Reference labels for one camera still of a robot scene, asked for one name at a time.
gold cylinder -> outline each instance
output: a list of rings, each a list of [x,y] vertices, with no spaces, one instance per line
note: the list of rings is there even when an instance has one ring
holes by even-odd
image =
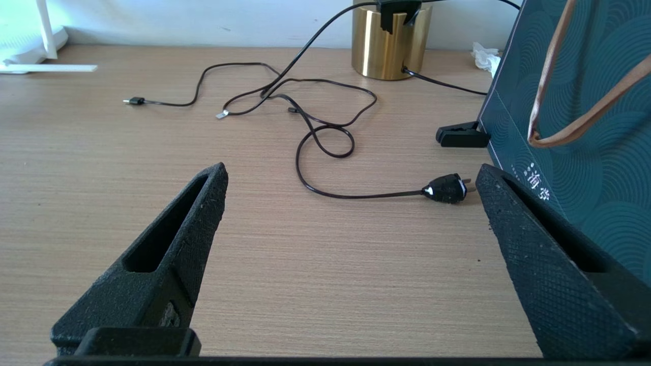
[[[427,34],[432,18],[431,4],[423,5],[413,25],[404,25],[406,13],[393,14],[393,34],[380,27],[380,12],[374,5],[353,11],[352,64],[360,74],[382,80],[409,77],[407,66],[421,71]]]

tissue paper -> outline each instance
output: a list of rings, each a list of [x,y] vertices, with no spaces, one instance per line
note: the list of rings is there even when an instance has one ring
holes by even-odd
[[[471,55],[475,58],[475,65],[482,70],[490,71],[492,77],[495,77],[497,65],[499,65],[500,57],[497,55],[499,50],[497,48],[484,48],[477,42],[473,42],[473,51]]]

black clamp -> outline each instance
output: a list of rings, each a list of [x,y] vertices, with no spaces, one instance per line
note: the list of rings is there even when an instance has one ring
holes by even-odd
[[[393,34],[393,14],[407,13],[404,25],[413,25],[421,9],[422,0],[378,0],[380,27]]]
[[[477,130],[479,121],[440,127],[436,141],[442,147],[486,147],[490,135]]]

bag handle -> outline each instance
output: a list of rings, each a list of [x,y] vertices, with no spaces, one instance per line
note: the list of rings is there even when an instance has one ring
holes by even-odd
[[[542,66],[542,74],[540,75],[540,82],[538,84],[538,91],[534,99],[533,108],[531,109],[531,117],[529,119],[529,144],[533,147],[554,147],[564,145],[572,142],[581,137],[592,125],[599,120],[610,109],[619,98],[624,95],[630,88],[632,88],[638,81],[642,80],[648,74],[651,74],[651,54],[643,59],[637,66],[626,74],[603,98],[597,102],[590,110],[584,115],[580,116],[572,123],[567,125],[561,131],[553,134],[552,136],[541,138],[537,130],[538,114],[542,106],[542,101],[545,98],[547,86],[551,79],[551,74],[556,63],[556,58],[561,50],[561,44],[565,33],[567,31],[572,13],[576,6],[577,0],[568,0],[565,4],[565,9],[561,14],[559,24],[556,26],[554,35],[551,37],[547,55],[545,56],[545,63]]]

